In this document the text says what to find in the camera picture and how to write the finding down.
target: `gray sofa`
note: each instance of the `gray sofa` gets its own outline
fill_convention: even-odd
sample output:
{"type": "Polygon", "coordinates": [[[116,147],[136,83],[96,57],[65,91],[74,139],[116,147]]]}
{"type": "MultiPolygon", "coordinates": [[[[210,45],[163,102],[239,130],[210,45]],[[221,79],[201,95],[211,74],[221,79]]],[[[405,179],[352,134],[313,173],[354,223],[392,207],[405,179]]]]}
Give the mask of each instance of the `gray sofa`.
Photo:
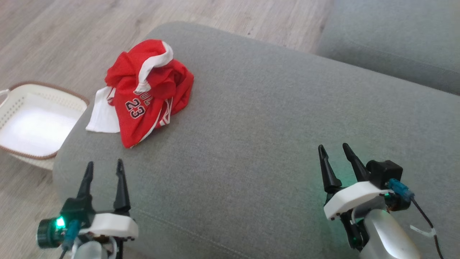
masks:
{"type": "MultiPolygon", "coordinates": [[[[125,162],[140,237],[154,259],[348,259],[339,222],[322,210],[317,147],[344,185],[356,180],[347,142],[364,163],[390,159],[435,224],[446,258],[460,254],[460,96],[208,27],[153,30],[195,75],[189,105],[133,149],[118,134],[86,132],[92,107],[56,157],[62,200],[95,163],[94,205],[110,208],[125,162]]],[[[433,240],[411,207],[394,216],[424,258],[433,240]]]]}
{"type": "Polygon", "coordinates": [[[460,95],[458,0],[335,0],[317,54],[460,95]]]}

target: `robotic arm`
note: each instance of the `robotic arm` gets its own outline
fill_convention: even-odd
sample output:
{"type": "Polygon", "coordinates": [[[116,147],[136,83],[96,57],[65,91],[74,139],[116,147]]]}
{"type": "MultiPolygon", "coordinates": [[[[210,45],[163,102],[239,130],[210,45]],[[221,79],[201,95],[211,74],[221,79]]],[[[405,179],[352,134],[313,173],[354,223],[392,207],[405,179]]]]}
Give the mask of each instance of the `robotic arm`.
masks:
{"type": "MultiPolygon", "coordinates": [[[[324,191],[327,193],[324,205],[326,217],[329,220],[340,219],[348,243],[360,252],[360,259],[420,259],[417,247],[390,214],[390,211],[408,209],[412,201],[426,218],[416,204],[414,194],[399,182],[402,167],[389,160],[372,160],[364,167],[347,143],[343,144],[343,149],[358,181],[346,188],[335,176],[323,145],[318,147],[324,191]]],[[[442,258],[436,235],[434,237],[442,258]]]]}
{"type": "Polygon", "coordinates": [[[138,237],[136,222],[130,217],[128,188],[123,161],[118,160],[118,186],[110,212],[95,212],[90,185],[93,162],[89,162],[76,198],[68,198],[57,218],[43,219],[37,229],[40,248],[62,247],[60,259],[70,251],[72,259],[122,259],[123,243],[138,237]]]}

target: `green led light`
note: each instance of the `green led light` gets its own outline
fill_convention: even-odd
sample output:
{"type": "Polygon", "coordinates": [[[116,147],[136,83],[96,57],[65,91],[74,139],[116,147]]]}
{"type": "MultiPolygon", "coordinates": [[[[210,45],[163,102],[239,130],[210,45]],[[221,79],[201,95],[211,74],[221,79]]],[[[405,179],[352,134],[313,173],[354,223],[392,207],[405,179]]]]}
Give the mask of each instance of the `green led light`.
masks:
{"type": "Polygon", "coordinates": [[[65,228],[65,221],[63,217],[58,217],[56,219],[56,228],[63,229],[65,228]]]}

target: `basket rim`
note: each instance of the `basket rim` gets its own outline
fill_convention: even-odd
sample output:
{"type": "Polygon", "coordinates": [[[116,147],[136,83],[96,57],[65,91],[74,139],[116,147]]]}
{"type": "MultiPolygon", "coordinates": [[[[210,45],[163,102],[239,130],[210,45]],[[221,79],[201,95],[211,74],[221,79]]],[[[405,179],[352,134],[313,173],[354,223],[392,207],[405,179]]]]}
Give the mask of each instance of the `basket rim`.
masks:
{"type": "MultiPolygon", "coordinates": [[[[53,88],[53,89],[56,89],[56,90],[59,90],[59,91],[62,91],[62,92],[65,92],[65,93],[68,93],[68,94],[71,94],[79,99],[81,99],[82,101],[84,101],[86,103],[86,106],[89,106],[89,100],[88,98],[86,98],[85,96],[81,95],[81,94],[78,94],[74,91],[71,91],[71,90],[68,90],[68,89],[65,89],[65,88],[62,88],[60,86],[57,86],[57,85],[53,85],[53,84],[50,84],[50,83],[46,83],[46,82],[40,82],[40,81],[33,81],[33,80],[29,80],[29,81],[22,81],[22,82],[19,82],[19,83],[16,83],[14,84],[13,86],[11,86],[8,90],[12,91],[20,86],[23,86],[23,85],[26,85],[26,84],[35,84],[35,85],[40,85],[40,86],[44,86],[44,87],[48,87],[48,88],[53,88]]],[[[11,153],[11,154],[14,154],[14,155],[17,155],[17,156],[21,156],[21,157],[25,157],[25,158],[30,158],[30,159],[35,159],[35,160],[47,160],[47,159],[51,159],[51,158],[54,158],[56,157],[57,153],[59,152],[59,150],[57,150],[56,152],[50,154],[50,155],[47,155],[47,156],[33,156],[33,155],[29,155],[29,154],[25,154],[25,153],[22,153],[22,152],[18,152],[18,151],[15,151],[15,150],[12,150],[12,149],[9,149],[3,145],[0,144],[0,149],[8,152],[8,153],[11,153]]]]}

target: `white trim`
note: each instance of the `white trim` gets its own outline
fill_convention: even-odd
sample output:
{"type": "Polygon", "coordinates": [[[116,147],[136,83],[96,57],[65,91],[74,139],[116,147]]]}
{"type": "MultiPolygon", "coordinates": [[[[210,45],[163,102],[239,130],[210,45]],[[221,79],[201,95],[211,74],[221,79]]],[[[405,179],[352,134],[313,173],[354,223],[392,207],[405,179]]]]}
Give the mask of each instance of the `white trim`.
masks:
{"type": "Polygon", "coordinates": [[[142,64],[138,76],[139,84],[136,87],[136,90],[134,90],[135,94],[140,94],[149,91],[151,89],[151,86],[147,82],[147,76],[150,74],[150,71],[152,71],[152,69],[155,67],[162,67],[167,65],[173,59],[173,50],[171,46],[166,44],[166,42],[164,41],[162,41],[162,43],[163,47],[165,48],[165,52],[161,55],[153,56],[146,59],[142,64]]]}
{"type": "Polygon", "coordinates": [[[165,114],[163,114],[163,118],[160,121],[161,126],[167,125],[171,121],[170,120],[171,119],[171,111],[173,110],[173,108],[172,108],[173,102],[172,101],[173,101],[172,98],[171,98],[171,100],[168,100],[168,99],[165,100],[165,102],[166,102],[166,112],[165,112],[165,114]]]}
{"type": "Polygon", "coordinates": [[[144,140],[148,135],[150,135],[150,133],[152,133],[153,129],[154,129],[154,128],[156,127],[156,125],[158,124],[158,119],[160,118],[160,114],[161,114],[161,110],[160,110],[160,112],[158,113],[158,116],[156,117],[155,123],[154,123],[153,126],[149,129],[149,131],[147,132],[147,134],[145,134],[145,135],[142,137],[142,139],[139,140],[139,142],[137,142],[137,143],[134,144],[133,146],[139,144],[139,143],[140,143],[142,140],[144,140]]]}
{"type": "Polygon", "coordinates": [[[116,89],[112,88],[112,90],[110,91],[109,95],[107,96],[107,102],[109,104],[112,104],[113,98],[115,97],[115,91],[116,91],[116,89]]]}

